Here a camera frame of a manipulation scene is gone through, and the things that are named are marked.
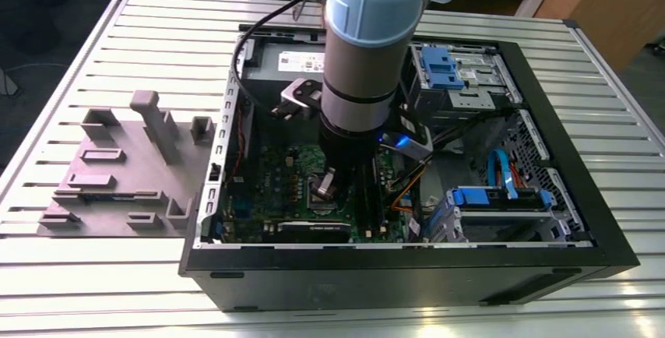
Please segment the black cable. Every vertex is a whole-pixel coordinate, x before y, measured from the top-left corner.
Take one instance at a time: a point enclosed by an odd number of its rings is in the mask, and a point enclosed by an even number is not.
[[[266,24],[276,15],[283,13],[287,9],[294,7],[302,0],[292,0],[290,3],[279,7],[274,10],[268,15],[266,15],[256,23],[251,26],[251,28],[242,35],[240,40],[238,41],[236,48],[234,49],[231,56],[231,74],[232,78],[238,83],[238,88],[242,93],[246,95],[247,100],[259,108],[262,111],[271,113],[268,106],[262,104],[256,97],[250,93],[247,88],[242,85],[240,74],[238,73],[238,55],[240,54],[240,49],[244,46],[247,40],[250,39],[251,34]]]
[[[398,186],[403,181],[410,181],[410,179],[418,175],[418,173],[427,167],[427,163],[431,161],[434,153],[437,150],[446,147],[446,145],[458,139],[462,134],[474,126],[477,126],[481,122],[490,120],[491,118],[502,118],[509,116],[515,111],[514,108],[506,107],[495,111],[481,112],[475,114],[471,118],[466,119],[459,125],[455,125],[449,130],[437,134],[433,138],[433,152],[418,160],[417,164],[411,167],[410,170],[402,173],[391,183],[391,186]]]

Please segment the sticker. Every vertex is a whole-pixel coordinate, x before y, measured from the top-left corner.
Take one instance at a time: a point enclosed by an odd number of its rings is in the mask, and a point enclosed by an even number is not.
[[[475,79],[475,74],[473,71],[459,71],[459,77],[463,79]]]
[[[284,51],[279,54],[280,72],[323,72],[322,52]]]
[[[409,222],[409,228],[415,233],[415,235],[419,235],[419,224],[415,222],[415,219],[413,217],[411,217],[411,220]]]

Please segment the aluminum slotted table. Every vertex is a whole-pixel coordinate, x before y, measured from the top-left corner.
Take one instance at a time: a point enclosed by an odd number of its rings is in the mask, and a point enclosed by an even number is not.
[[[176,121],[215,118],[238,24],[282,4],[111,1],[0,177],[0,333],[560,338],[665,331],[665,142],[584,33],[558,20],[426,12],[417,34],[519,43],[640,256],[642,265],[618,276],[524,306],[223,314],[178,276],[183,239],[35,236],[87,109],[112,107],[119,119],[136,119],[134,90],[158,90]],[[321,9],[310,5],[296,22],[287,13],[274,25],[321,27]]]

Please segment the blue drive bracket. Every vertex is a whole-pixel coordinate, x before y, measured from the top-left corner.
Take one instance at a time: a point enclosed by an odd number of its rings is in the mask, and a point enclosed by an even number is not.
[[[494,163],[498,159],[501,166],[501,185],[506,187],[509,191],[509,199],[518,198],[518,191],[515,190],[515,185],[513,182],[513,174],[510,173],[510,163],[509,163],[509,155],[501,149],[491,150],[487,158],[487,185],[493,185],[497,181],[497,175],[494,173]]]
[[[421,61],[429,76],[431,89],[461,90],[465,82],[457,75],[457,63],[446,48],[423,48]]]
[[[453,204],[489,206],[487,192],[483,188],[455,188],[451,190]]]

